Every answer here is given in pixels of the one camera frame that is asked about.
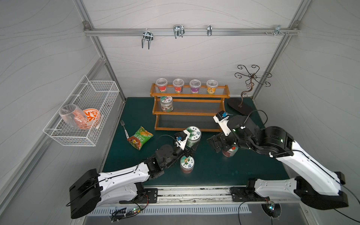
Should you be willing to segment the green leaf label jar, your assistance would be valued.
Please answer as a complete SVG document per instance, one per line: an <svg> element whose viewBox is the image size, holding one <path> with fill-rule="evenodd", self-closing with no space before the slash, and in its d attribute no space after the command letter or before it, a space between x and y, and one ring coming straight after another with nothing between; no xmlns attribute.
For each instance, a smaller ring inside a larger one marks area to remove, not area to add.
<svg viewBox="0 0 360 225"><path fill-rule="evenodd" d="M201 130L195 126L190 126L186 130L190 133L190 136L187 139L186 146L192 147L201 140L201 136L202 136Z"/></svg>

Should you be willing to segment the small clear-lid jar top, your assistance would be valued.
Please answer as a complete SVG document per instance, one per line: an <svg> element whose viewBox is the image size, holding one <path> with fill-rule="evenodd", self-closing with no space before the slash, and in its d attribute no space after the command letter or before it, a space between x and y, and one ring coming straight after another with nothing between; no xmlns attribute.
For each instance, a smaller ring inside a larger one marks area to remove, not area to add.
<svg viewBox="0 0 360 225"><path fill-rule="evenodd" d="M160 92L165 92L167 90L168 81L165 78L157 79L155 84Z"/></svg>

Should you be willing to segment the small clear-lid jar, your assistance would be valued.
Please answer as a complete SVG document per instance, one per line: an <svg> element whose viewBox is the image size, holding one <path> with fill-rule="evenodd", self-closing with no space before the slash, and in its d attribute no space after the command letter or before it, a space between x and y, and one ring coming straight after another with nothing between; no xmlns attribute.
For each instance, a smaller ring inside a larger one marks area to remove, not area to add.
<svg viewBox="0 0 360 225"><path fill-rule="evenodd" d="M182 79L177 78L173 81L172 84L176 93L182 93L183 86L185 84L185 82Z"/></svg>
<svg viewBox="0 0 360 225"><path fill-rule="evenodd" d="M160 92L165 92L167 90L168 81L165 78L157 79L155 84Z"/></svg>
<svg viewBox="0 0 360 225"><path fill-rule="evenodd" d="M208 80L206 86L207 86L207 93L214 94L218 87L218 82L216 80Z"/></svg>
<svg viewBox="0 0 360 225"><path fill-rule="evenodd" d="M193 79L190 81L189 86L191 89L191 93L198 94L202 84L199 80Z"/></svg>

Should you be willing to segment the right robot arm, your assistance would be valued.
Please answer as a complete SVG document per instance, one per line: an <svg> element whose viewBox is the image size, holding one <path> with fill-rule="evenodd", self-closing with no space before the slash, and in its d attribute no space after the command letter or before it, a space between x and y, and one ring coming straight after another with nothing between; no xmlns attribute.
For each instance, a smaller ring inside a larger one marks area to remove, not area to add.
<svg viewBox="0 0 360 225"><path fill-rule="evenodd" d="M230 189L234 202L269 201L271 197L300 200L317 210L338 210L349 206L342 191L346 180L341 172L332 172L306 153L284 129L259 128L249 116L221 111L213 117L221 133L207 141L216 152L232 148L252 150L274 158L294 170L298 176L285 180L249 179L246 187Z"/></svg>

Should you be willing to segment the orange wooden tiered shelf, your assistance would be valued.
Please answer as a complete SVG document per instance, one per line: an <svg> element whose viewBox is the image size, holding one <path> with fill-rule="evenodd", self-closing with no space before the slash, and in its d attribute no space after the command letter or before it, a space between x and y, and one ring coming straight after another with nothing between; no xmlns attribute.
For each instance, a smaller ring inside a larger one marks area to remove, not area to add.
<svg viewBox="0 0 360 225"><path fill-rule="evenodd" d="M155 130L182 131L190 126L200 128L202 132L220 132L221 128L213 117L220 111L225 111L225 99L230 98L227 85L218 86L214 94L207 92L207 86L201 86L199 93L191 92L189 85L183 86L181 93L176 93L169 84L165 92L160 92L156 84L152 84L150 95L154 97L152 114L156 116ZM165 112L161 108L160 99L173 98L173 110Z"/></svg>

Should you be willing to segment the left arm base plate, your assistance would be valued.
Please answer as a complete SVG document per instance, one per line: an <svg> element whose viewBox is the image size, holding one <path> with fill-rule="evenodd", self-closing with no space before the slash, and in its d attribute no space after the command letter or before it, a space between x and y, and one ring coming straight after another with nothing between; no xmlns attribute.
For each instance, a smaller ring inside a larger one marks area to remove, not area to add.
<svg viewBox="0 0 360 225"><path fill-rule="evenodd" d="M144 192L137 195L131 201L119 201L119 204L146 204L146 203L157 203L158 202L158 189L157 188L145 188Z"/></svg>

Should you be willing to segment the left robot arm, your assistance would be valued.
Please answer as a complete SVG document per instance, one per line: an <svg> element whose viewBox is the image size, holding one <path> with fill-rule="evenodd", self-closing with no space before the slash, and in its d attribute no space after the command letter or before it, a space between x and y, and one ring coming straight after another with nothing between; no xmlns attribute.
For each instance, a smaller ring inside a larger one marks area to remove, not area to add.
<svg viewBox="0 0 360 225"><path fill-rule="evenodd" d="M160 177L183 156L192 156L197 147L165 144L136 166L113 172L88 170L69 188L70 217L81 218L103 204L142 200L144 182Z"/></svg>

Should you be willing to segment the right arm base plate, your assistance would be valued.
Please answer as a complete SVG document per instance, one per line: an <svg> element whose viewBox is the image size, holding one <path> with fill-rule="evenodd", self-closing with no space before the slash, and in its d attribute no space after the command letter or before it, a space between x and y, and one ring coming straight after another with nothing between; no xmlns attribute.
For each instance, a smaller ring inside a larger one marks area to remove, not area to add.
<svg viewBox="0 0 360 225"><path fill-rule="evenodd" d="M269 197L262 197L247 187L231 187L230 193L233 202L267 202L270 200Z"/></svg>

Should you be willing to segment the orange fruit label jar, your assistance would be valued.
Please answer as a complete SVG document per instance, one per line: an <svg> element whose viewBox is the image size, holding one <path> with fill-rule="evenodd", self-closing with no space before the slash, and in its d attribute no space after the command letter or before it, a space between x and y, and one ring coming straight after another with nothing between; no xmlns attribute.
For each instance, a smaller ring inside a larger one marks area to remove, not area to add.
<svg viewBox="0 0 360 225"><path fill-rule="evenodd" d="M183 173L191 173L194 169L195 160L192 156L183 156L180 160L180 167Z"/></svg>

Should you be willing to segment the flower label seed jar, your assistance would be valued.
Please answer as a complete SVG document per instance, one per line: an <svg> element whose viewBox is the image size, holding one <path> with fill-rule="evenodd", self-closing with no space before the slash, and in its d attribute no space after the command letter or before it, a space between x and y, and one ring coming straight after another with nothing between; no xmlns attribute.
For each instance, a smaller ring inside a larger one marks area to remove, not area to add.
<svg viewBox="0 0 360 225"><path fill-rule="evenodd" d="M163 112L173 111L173 98L171 96L163 96L160 98L160 106Z"/></svg>

